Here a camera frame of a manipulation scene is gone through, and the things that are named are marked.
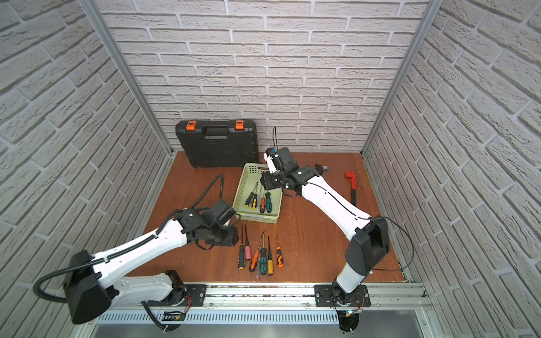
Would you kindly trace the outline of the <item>red black screwdriver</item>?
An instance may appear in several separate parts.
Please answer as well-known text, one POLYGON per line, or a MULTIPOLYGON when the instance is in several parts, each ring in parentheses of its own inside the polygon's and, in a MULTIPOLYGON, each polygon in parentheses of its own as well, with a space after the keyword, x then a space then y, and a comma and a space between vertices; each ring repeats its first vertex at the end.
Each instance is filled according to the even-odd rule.
POLYGON ((261 189, 261 200, 259 204, 259 212, 261 214, 264 214, 266 210, 266 197, 265 197, 265 190, 264 188, 261 189))

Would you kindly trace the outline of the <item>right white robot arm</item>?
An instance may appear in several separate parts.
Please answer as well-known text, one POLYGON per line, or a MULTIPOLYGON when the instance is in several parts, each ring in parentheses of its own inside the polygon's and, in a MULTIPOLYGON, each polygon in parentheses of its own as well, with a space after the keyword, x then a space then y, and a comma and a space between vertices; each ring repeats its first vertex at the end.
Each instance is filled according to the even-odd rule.
POLYGON ((390 252, 387 221, 370 216, 338 194, 325 181, 323 166, 299 166, 287 147, 268 148, 263 158, 269 167, 261 177, 265 190, 294 191, 320 208, 349 240, 345 266, 332 283, 335 297, 345 303, 390 252))

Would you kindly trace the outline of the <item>pink handled screwdriver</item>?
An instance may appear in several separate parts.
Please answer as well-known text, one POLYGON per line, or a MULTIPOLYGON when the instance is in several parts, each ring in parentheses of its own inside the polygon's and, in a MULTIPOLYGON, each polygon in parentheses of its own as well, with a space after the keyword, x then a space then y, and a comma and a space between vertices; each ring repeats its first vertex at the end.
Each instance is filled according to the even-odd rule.
POLYGON ((244 231, 245 231, 245 259, 246 261, 252 260, 252 251, 251 247, 249 245, 249 239, 247 235, 247 226, 244 225, 244 231))

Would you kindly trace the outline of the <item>red pipe wrench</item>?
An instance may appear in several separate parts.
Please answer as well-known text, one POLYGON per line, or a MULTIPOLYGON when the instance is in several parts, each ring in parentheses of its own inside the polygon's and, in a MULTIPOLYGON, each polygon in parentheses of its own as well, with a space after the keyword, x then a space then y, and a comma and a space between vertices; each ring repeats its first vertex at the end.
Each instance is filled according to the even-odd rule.
POLYGON ((352 171, 346 171, 345 177, 346 179, 349 180, 349 183, 351 186, 351 204, 356 206, 356 183, 357 183, 356 173, 352 171))

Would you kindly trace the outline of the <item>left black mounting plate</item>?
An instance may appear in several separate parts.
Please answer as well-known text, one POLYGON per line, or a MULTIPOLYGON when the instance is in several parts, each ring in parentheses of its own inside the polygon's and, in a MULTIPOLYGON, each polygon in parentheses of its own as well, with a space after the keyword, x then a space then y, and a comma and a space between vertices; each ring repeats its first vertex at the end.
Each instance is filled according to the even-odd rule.
POLYGON ((185 284, 175 288, 162 301, 147 301, 148 306, 184 306, 191 300, 191 307, 202 307, 207 293, 206 284, 185 284))

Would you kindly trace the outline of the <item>black yellow dotted screwdriver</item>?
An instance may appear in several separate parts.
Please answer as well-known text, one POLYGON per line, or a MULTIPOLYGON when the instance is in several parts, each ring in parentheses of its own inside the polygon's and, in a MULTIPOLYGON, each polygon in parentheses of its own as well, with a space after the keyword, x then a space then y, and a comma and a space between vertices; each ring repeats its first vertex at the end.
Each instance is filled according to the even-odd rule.
POLYGON ((240 228, 240 250, 239 250, 239 259, 238 259, 238 269, 243 270, 245 268, 245 246, 243 240, 243 230, 240 228))

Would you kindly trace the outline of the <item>small green black screwdriver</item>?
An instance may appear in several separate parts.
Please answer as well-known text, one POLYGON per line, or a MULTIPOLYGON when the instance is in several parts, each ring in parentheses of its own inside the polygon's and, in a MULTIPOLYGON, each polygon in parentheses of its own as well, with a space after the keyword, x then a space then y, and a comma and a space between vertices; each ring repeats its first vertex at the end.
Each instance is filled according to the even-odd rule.
POLYGON ((260 248, 260 273, 261 275, 266 275, 268 271, 268 264, 267 264, 267 258, 266 258, 266 248, 265 248, 265 232, 261 235, 261 248, 260 248))

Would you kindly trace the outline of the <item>black plastic tool case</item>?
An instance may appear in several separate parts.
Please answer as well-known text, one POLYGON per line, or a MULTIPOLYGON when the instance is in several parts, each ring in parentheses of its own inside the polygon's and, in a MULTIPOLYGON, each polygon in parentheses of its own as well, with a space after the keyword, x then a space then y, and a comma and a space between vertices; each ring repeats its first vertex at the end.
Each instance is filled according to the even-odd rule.
POLYGON ((259 161, 253 120, 180 121, 176 136, 195 168, 243 167, 259 161))

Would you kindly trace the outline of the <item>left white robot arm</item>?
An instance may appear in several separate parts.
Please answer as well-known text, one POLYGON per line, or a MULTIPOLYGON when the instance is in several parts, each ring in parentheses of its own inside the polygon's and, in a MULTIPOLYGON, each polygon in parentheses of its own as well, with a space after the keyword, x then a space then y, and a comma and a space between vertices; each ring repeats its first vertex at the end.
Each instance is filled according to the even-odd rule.
POLYGON ((129 277, 129 273, 190 243, 204 250, 235 246, 238 229, 230 220, 236 215, 229 203, 219 199, 211 208, 174 210, 160 227, 121 246, 95 254, 86 250, 75 254, 63 285, 72 322, 90 322, 110 308, 141 302, 189 304, 192 296, 176 271, 146 277, 129 277))

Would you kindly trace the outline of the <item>light green perforated bin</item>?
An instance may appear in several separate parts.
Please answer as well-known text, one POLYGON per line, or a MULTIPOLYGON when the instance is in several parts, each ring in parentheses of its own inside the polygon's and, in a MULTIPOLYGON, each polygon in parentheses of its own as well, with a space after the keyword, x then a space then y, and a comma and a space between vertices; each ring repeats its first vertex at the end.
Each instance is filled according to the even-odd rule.
POLYGON ((282 198, 283 198, 283 193, 280 189, 270 190, 270 191, 264 189, 265 193, 270 192, 271 194, 273 211, 271 213, 267 213, 265 211, 264 214, 261 214, 259 212, 259 204, 261 200, 261 189, 263 188, 260 183, 260 179, 261 179, 262 173, 268 170, 269 170, 269 167, 262 163, 246 163, 243 168, 242 175, 240 177, 240 181, 239 181, 238 188, 236 191, 235 199, 233 202, 233 208, 241 215, 241 218, 244 221, 252 221, 252 222, 257 222, 257 223, 270 223, 270 224, 276 224, 278 222, 278 218, 280 216, 282 198), (245 206, 245 202, 256 183, 259 183, 258 205, 257 205, 256 210, 252 210, 251 208, 247 208, 245 206))

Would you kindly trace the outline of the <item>yellow handled screwdriver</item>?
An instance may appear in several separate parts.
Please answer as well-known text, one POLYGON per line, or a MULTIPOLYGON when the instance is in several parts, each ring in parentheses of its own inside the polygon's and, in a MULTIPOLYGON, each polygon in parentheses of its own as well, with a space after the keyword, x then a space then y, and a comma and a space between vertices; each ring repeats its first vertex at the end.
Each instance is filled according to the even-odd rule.
POLYGON ((272 276, 274 274, 274 266, 273 266, 273 258, 272 258, 270 237, 268 237, 267 274, 269 276, 272 276))

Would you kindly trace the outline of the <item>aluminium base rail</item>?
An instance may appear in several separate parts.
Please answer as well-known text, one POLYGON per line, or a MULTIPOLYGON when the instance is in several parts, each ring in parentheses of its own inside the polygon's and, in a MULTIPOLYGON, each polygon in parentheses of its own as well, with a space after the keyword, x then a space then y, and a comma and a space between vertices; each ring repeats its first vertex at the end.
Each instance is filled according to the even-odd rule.
MULTIPOLYGON (((202 307, 151 306, 181 311, 194 310, 429 310, 432 305, 420 283, 367 283, 371 306, 317 307, 314 283, 206 283, 207 293, 202 307)), ((122 281, 111 309, 140 308, 142 301, 162 301, 174 289, 167 290, 156 280, 143 282, 138 278, 122 281)))

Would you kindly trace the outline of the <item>large green black screwdriver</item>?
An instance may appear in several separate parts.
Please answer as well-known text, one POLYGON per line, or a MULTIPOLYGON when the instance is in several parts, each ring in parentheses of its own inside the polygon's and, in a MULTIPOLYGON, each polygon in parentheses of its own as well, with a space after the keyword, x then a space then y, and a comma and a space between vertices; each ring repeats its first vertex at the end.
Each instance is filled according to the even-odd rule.
POLYGON ((265 204, 264 204, 264 210, 267 212, 267 213, 271 213, 273 211, 273 204, 272 204, 272 199, 271 199, 271 193, 270 192, 266 192, 265 193, 265 204))

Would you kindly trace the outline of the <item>small black metal part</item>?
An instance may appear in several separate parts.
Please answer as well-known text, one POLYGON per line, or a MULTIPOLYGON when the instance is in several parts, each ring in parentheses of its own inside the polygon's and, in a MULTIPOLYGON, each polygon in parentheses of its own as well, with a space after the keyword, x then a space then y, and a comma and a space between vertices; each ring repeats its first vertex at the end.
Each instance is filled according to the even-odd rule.
POLYGON ((319 175, 323 175, 324 173, 328 172, 328 166, 323 166, 317 163, 316 170, 318 171, 319 175))

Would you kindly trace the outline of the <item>black mounting plate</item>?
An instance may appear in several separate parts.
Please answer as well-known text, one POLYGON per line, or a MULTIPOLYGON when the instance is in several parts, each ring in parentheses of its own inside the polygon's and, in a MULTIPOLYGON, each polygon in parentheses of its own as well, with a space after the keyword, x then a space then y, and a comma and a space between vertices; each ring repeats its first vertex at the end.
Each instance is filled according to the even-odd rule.
POLYGON ((314 286, 317 307, 357 307, 371 306, 371 299, 366 285, 360 284, 351 293, 344 292, 334 284, 316 284, 314 286))
POLYGON ((175 288, 162 301, 147 301, 148 306, 184 306, 191 300, 191 307, 202 307, 207 293, 206 284, 185 284, 175 288))

